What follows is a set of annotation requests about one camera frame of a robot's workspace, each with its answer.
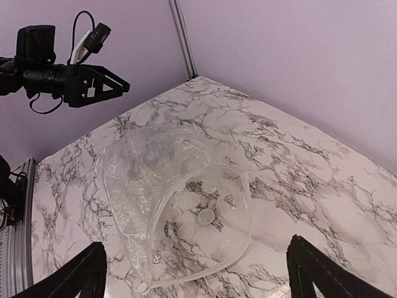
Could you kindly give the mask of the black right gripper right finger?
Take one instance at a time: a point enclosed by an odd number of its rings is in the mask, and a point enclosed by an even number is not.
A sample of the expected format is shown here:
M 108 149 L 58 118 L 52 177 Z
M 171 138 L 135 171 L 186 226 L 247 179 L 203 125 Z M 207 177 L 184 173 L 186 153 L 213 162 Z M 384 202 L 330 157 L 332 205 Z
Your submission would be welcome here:
M 316 297 L 315 288 L 324 297 L 390 296 L 343 269 L 299 235 L 288 246 L 287 267 L 293 298 Z

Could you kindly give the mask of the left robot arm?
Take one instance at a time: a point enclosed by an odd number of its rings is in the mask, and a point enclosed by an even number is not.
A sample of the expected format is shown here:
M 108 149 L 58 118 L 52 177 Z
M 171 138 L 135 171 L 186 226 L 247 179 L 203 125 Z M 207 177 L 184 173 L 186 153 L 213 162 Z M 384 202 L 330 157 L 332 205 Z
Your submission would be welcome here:
M 128 82 L 103 66 L 84 64 L 75 56 L 68 65 L 56 64 L 54 44 L 53 25 L 21 28 L 15 57 L 1 59 L 1 95 L 24 88 L 29 99 L 47 93 L 80 108 L 129 91 Z

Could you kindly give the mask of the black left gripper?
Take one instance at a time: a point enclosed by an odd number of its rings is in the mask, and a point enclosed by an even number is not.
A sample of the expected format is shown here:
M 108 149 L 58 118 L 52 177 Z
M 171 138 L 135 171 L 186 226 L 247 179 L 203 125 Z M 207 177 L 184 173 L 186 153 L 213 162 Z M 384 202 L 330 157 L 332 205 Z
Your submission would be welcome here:
M 67 65 L 64 102 L 69 107 L 84 107 L 122 96 L 130 83 L 103 66 Z

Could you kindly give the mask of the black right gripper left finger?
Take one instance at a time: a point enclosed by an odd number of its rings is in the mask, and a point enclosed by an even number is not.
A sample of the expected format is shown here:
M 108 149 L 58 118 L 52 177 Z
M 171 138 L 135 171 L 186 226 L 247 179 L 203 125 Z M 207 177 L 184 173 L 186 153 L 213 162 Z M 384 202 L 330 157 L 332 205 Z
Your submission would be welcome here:
M 59 270 L 16 297 L 104 297 L 107 255 L 103 243 L 93 242 Z

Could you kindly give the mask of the clear zip top bag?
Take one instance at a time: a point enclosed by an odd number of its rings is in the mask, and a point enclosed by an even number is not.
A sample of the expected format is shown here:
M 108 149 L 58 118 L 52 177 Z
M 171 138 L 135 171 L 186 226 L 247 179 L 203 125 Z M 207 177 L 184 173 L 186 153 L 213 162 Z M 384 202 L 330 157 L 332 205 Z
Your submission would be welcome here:
M 103 148 L 96 174 L 104 188 L 139 296 L 204 278 L 235 263 L 249 246 L 252 211 L 247 169 L 223 161 L 194 124 L 144 127 Z M 187 193 L 200 204 L 181 209 Z M 212 209 L 215 219 L 197 216 Z M 192 224 L 195 235 L 177 236 Z

